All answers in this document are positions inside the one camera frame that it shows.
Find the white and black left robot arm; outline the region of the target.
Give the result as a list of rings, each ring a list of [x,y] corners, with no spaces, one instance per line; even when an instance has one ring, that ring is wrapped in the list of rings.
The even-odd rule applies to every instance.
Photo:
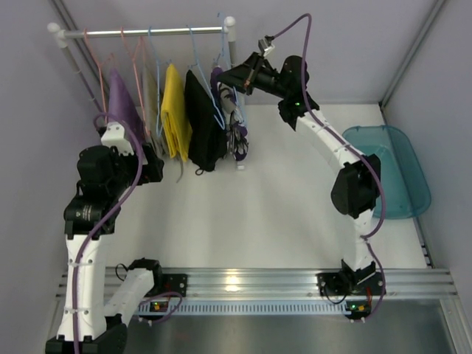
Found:
[[[46,342],[46,353],[123,353],[137,308],[162,286],[162,267],[157,260],[134,260],[129,275],[106,300],[106,259],[123,201],[137,186],[160,182],[163,166],[148,143],[127,156],[103,145],[80,152],[76,194],[63,214],[66,300],[57,334]]]

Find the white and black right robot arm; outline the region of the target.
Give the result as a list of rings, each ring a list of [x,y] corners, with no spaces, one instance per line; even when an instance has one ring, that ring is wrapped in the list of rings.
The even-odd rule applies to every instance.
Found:
[[[280,99],[282,120],[307,139],[335,174],[330,200],[334,209],[353,223],[353,235],[344,241],[341,268],[322,280],[321,294],[327,297],[372,293],[367,284],[382,274],[372,254],[369,239],[383,220],[372,225],[378,202],[384,202],[381,160],[353,147],[327,121],[320,106],[308,93],[308,65],[298,55],[287,57],[280,70],[257,52],[242,64],[215,75],[217,83],[236,92],[251,95],[258,89]]]

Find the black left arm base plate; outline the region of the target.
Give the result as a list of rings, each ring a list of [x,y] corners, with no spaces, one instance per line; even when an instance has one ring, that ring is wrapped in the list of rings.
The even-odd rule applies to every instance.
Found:
[[[145,297],[153,297],[159,294],[175,292],[182,297],[187,295],[186,274],[163,274],[154,280],[154,286],[145,294]]]

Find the purple camouflage trousers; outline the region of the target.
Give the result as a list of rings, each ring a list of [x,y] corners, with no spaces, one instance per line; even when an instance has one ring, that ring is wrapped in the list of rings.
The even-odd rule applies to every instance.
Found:
[[[223,68],[214,64],[210,74],[212,95],[225,118],[228,153],[243,169],[243,161],[249,152],[249,132],[235,90],[217,80],[222,73]]]

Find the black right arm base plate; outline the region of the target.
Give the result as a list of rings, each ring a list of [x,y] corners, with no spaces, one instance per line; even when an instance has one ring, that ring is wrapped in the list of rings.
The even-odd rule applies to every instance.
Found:
[[[367,290],[373,296],[380,296],[385,282],[381,273],[376,272],[366,279],[358,279],[346,272],[325,272],[317,276],[320,294],[333,296],[367,296]]]

